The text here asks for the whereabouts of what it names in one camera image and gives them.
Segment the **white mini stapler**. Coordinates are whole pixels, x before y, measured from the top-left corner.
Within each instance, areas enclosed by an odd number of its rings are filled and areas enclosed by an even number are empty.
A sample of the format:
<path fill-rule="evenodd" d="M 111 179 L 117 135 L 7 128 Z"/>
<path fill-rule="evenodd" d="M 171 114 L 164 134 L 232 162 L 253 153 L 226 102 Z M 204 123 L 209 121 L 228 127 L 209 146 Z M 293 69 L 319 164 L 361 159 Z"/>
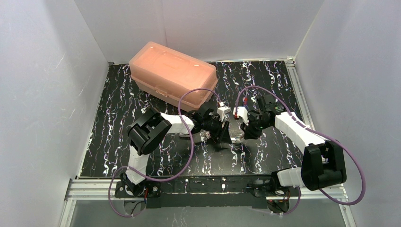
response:
<path fill-rule="evenodd" d="M 244 141 L 243 135 L 237 136 L 237 137 L 231 137 L 231 141 L 233 144 L 241 144 Z"/>

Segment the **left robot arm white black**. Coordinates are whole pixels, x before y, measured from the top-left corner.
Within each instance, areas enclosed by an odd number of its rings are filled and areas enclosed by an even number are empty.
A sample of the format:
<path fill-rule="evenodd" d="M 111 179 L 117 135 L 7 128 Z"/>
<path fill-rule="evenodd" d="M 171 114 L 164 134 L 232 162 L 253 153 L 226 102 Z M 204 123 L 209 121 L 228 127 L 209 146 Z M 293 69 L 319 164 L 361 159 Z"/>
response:
<path fill-rule="evenodd" d="M 145 180 L 148 158 L 167 134 L 179 134 L 192 139 L 195 134 L 212 143 L 231 144 L 229 121 L 231 108 L 219 103 L 218 107 L 203 104 L 198 110 L 186 114 L 169 115 L 155 108 L 148 109 L 127 129 L 130 140 L 130 159 L 127 170 L 121 174 L 122 182 L 134 190 Z"/>

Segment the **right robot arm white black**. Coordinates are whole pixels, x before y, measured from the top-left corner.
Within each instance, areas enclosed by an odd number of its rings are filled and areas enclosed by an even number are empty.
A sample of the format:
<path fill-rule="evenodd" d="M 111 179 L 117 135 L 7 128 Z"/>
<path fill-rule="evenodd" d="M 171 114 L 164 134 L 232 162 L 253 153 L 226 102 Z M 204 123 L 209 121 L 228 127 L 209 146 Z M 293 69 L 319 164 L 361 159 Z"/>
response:
<path fill-rule="evenodd" d="M 315 191 L 346 181 L 343 149 L 338 144 L 310 132 L 273 95 L 259 97 L 257 104 L 258 110 L 248 111 L 244 106 L 234 110 L 234 118 L 242 122 L 244 139 L 256 140 L 264 129 L 274 127 L 284 133 L 303 155 L 301 167 L 273 172 L 267 182 L 268 190 L 306 187 Z"/>

